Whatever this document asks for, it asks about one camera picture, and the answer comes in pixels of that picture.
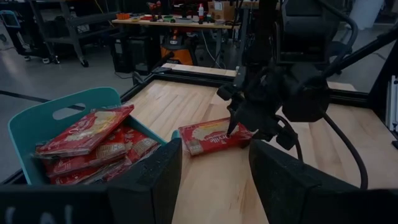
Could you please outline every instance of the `wooden table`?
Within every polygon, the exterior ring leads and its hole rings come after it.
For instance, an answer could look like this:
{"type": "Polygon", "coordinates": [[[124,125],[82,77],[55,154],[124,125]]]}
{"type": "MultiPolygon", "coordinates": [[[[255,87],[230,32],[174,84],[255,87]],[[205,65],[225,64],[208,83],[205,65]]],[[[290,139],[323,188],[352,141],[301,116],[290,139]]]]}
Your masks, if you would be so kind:
{"type": "MultiPolygon", "coordinates": [[[[145,20],[139,20],[136,22],[133,22],[132,19],[125,19],[125,20],[119,20],[115,19],[112,20],[113,23],[115,24],[130,24],[130,25],[141,25],[141,26],[167,26],[167,27],[192,27],[192,28],[197,28],[197,29],[216,29],[217,30],[217,38],[216,38],[216,54],[220,52],[221,50],[221,41],[222,41],[222,30],[223,29],[232,29],[232,26],[227,26],[227,25],[216,25],[214,23],[206,23],[204,22],[203,24],[199,24],[197,22],[192,22],[189,24],[183,24],[183,23],[171,23],[171,22],[151,22],[151,21],[145,21],[145,20]]],[[[240,25],[236,25],[234,29],[239,29],[240,25]]]]}
{"type": "MultiPolygon", "coordinates": [[[[200,68],[175,65],[173,69],[200,68]]],[[[342,85],[341,89],[353,87],[342,85]]],[[[207,86],[155,80],[131,99],[136,106],[132,115],[168,141],[178,127],[229,116],[228,102],[216,91],[207,86]]],[[[394,137],[373,111],[330,105],[327,113],[360,153],[368,170],[369,188],[397,188],[398,151],[391,146],[394,137]]],[[[307,164],[359,186],[359,170],[352,155],[324,120],[292,126],[307,164]]],[[[274,140],[270,144],[280,149],[274,140]]],[[[295,149],[283,151],[297,156],[295,149]]],[[[251,177],[248,150],[230,149],[196,157],[184,151],[173,223],[267,223],[251,177]]]]}

